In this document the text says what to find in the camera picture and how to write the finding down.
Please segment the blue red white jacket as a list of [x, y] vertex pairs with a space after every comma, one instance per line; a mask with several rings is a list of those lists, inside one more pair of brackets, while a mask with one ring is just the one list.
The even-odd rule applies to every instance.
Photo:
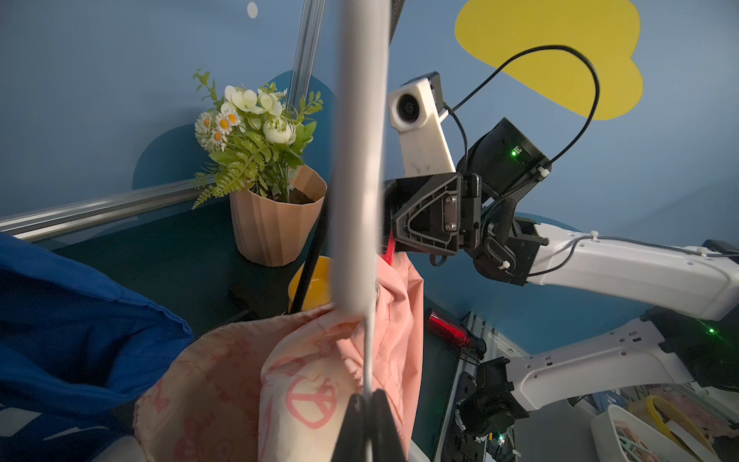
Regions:
[[194, 338], [189, 325], [93, 268], [1, 239], [1, 457], [142, 461], [115, 410]]

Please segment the white wire hanger pink jacket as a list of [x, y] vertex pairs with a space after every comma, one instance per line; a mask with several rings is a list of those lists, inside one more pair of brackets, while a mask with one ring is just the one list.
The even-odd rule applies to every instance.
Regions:
[[342, 1], [331, 185], [332, 289], [336, 304], [360, 317], [363, 396], [373, 395], [376, 272], [392, 7]]

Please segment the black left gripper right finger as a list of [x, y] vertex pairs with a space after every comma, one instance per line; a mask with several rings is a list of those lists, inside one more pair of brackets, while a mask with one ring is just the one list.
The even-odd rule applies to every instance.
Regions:
[[369, 405], [371, 460], [373, 462], [406, 462], [406, 454], [385, 391], [375, 390]]

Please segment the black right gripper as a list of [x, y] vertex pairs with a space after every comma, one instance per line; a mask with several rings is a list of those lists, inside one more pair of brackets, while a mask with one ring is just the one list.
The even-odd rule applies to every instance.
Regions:
[[441, 173], [389, 180], [383, 189], [381, 250], [454, 256], [481, 244], [481, 179]]

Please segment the pink kids jacket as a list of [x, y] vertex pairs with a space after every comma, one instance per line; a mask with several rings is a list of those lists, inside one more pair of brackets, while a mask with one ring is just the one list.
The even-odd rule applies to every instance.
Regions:
[[[373, 377], [409, 446], [423, 370], [423, 279], [398, 253], [377, 266]], [[326, 304], [231, 323], [183, 350], [138, 399], [150, 461], [327, 461], [363, 386], [363, 321]]]

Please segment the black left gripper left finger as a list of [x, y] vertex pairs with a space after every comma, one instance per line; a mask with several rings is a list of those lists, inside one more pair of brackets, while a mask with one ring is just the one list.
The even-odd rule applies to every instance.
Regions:
[[354, 394], [348, 401], [331, 461], [367, 461], [366, 400], [362, 395]]

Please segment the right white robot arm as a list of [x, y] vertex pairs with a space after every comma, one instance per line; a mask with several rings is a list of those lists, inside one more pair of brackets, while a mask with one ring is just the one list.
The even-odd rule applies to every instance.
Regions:
[[499, 192], [483, 207], [480, 174], [452, 163], [439, 119], [392, 120], [404, 175], [386, 190], [389, 248], [434, 266], [468, 254], [483, 276], [515, 285], [575, 288], [637, 300], [641, 318], [536, 356], [480, 364], [475, 392], [456, 405], [456, 427], [504, 432], [547, 404], [610, 389], [696, 382], [738, 387], [738, 254], [602, 236], [518, 219]]

